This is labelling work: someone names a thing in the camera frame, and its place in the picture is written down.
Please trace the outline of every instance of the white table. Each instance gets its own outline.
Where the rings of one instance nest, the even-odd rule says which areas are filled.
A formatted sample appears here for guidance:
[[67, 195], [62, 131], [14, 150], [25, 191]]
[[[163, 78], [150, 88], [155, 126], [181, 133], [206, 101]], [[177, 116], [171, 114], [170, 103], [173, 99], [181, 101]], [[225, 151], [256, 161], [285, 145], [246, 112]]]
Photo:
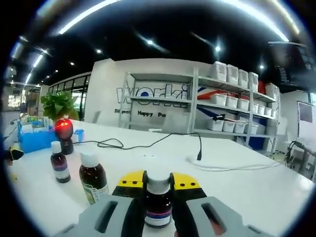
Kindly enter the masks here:
[[[118, 138], [127, 147], [149, 145], [165, 135], [78, 121], [74, 126], [85, 130], [86, 140]], [[252, 171], [201, 171], [185, 161], [199, 151], [198, 138], [192, 136], [172, 135], [146, 149], [122, 151], [87, 143], [76, 145], [75, 151], [67, 156], [72, 179], [66, 184], [57, 183], [53, 176], [50, 149], [25, 154], [11, 167], [18, 175], [14, 189], [27, 214], [48, 236], [77, 223], [79, 214], [89, 206], [79, 180], [79, 152], [98, 155], [110, 191], [130, 171], [155, 168], [187, 173], [197, 178], [208, 196], [217, 197], [241, 214], [245, 225], [252, 224], [275, 236], [283, 234], [296, 219], [314, 188], [310, 180], [283, 165]], [[231, 140], [213, 138], [202, 138], [202, 160], [221, 167], [274, 162]], [[162, 230], [145, 227], [143, 236], [173, 237], [174, 231], [174, 224]]]

